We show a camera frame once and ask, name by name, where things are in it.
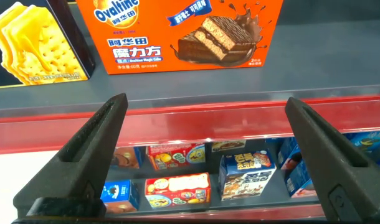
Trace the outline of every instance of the chocolate image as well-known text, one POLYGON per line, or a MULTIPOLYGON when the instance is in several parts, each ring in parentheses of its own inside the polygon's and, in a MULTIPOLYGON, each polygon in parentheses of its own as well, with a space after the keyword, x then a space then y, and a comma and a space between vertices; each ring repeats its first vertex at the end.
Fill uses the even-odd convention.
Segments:
MULTIPOLYGON (((232 3, 229 7, 236 11, 232 3)), ((190 63, 209 63, 222 67, 248 62, 257 48, 266 48, 267 45, 257 47, 263 39, 260 35, 262 27, 259 26, 259 17, 256 15, 253 18, 246 4, 243 7, 246 13, 237 14, 235 19, 206 17, 201 27, 178 40, 178 50, 171 45, 175 56, 190 63)))

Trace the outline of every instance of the cracker box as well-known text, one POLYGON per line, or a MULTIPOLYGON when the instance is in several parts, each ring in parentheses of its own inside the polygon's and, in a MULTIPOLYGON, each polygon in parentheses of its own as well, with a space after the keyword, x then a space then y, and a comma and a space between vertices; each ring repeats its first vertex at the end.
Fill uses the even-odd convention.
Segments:
POLYGON ((290 196, 306 197, 317 196, 315 187, 309 177, 306 165, 302 160, 285 180, 290 196))
POLYGON ((106 182, 101 200, 107 213, 135 212, 139 209, 139 193, 130 180, 106 182))
POLYGON ((131 167, 139 169, 141 166, 139 147, 116 147, 111 161, 112 166, 131 167))
POLYGON ((94 66, 67 1, 0 1, 0 88, 88 80, 94 66))
POLYGON ((283 0, 77 0, 110 75, 261 67, 283 0))
POLYGON ((222 200, 258 196, 276 170, 268 151, 222 156, 219 187, 222 200))
POLYGON ((221 141, 212 143, 212 152, 220 152, 229 149, 242 149, 245 147, 246 140, 221 141))
POLYGON ((205 162, 204 143, 148 146, 146 154, 155 170, 205 162))
POLYGON ((278 166, 282 170, 293 170, 301 161, 302 155, 297 140, 286 138, 277 155, 278 166))
POLYGON ((211 197, 209 174, 147 179, 145 195, 151 208, 207 203, 211 197))
POLYGON ((356 133, 350 141, 364 152, 371 153, 380 146, 380 131, 356 133))

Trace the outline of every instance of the ovaltine logo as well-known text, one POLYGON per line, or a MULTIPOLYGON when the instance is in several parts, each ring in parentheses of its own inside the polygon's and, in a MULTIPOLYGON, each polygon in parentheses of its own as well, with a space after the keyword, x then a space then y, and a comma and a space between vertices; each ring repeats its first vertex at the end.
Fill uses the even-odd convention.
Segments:
POLYGON ((100 22, 126 29, 138 20, 139 3, 140 0, 93 0, 94 14, 100 22))

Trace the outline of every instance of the cracker image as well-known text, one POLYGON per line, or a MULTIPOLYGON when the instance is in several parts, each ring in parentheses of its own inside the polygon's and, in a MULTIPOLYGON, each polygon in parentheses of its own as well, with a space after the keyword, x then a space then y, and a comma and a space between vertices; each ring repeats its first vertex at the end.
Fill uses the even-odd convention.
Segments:
POLYGON ((26 6, 23 6, 21 3, 16 2, 9 9, 0 14, 0 49, 2 51, 2 67, 15 77, 20 77, 19 80, 22 80, 24 84, 28 85, 29 82, 26 81, 24 77, 22 77, 15 69, 11 67, 13 61, 11 48, 4 34, 2 33, 2 28, 8 25, 10 21, 19 16, 22 12, 24 12, 26 8, 26 6))
POLYGON ((240 59, 255 45, 250 35, 229 17, 206 17, 194 36, 219 60, 227 55, 240 59))
POLYGON ((2 66, 26 85, 87 80, 46 7, 14 3, 0 15, 2 66))

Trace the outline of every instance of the chocolate splash image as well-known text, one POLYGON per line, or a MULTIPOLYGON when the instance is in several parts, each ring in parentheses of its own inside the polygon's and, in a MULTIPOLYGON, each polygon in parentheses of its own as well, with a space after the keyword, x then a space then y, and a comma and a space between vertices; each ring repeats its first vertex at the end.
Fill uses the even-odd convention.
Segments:
POLYGON ((185 62, 189 62, 189 63, 199 63, 199 64, 213 64, 213 65, 218 65, 218 66, 222 66, 222 67, 234 67, 234 66, 238 66, 238 65, 242 65, 246 62, 248 62, 252 56, 254 56, 254 53, 257 49, 259 48, 267 48, 267 45, 263 45, 263 46, 260 46, 260 47, 257 47, 257 44, 263 39, 263 36, 260 35, 263 27, 260 27, 259 26, 259 13, 264 10, 266 8, 266 6, 262 6, 260 9, 259 9, 259 12, 258 14, 253 18, 251 16, 251 9, 250 7, 247 8, 247 4, 245 3, 243 5, 243 8, 245 9, 245 14, 243 15, 240 15, 239 13, 237 13, 237 9, 235 8, 235 6, 233 5, 233 3, 230 3, 229 4, 229 8, 233 9, 235 12, 236 12, 236 17, 234 19, 234 21, 241 27, 243 28, 243 30, 245 30, 249 36, 252 38, 252 40, 255 42, 255 45, 249 49, 249 51, 247 52, 247 54, 240 60, 236 60, 234 62, 221 62, 221 61, 218 61, 218 60, 203 60, 203 59, 200 59, 200 60, 189 60, 189 59, 186 59, 186 58, 181 58, 179 56, 179 52, 174 48, 173 45, 170 45, 170 47, 174 50, 174 53, 175 53, 175 56, 179 59, 179 60, 182 60, 182 61, 185 61, 185 62))

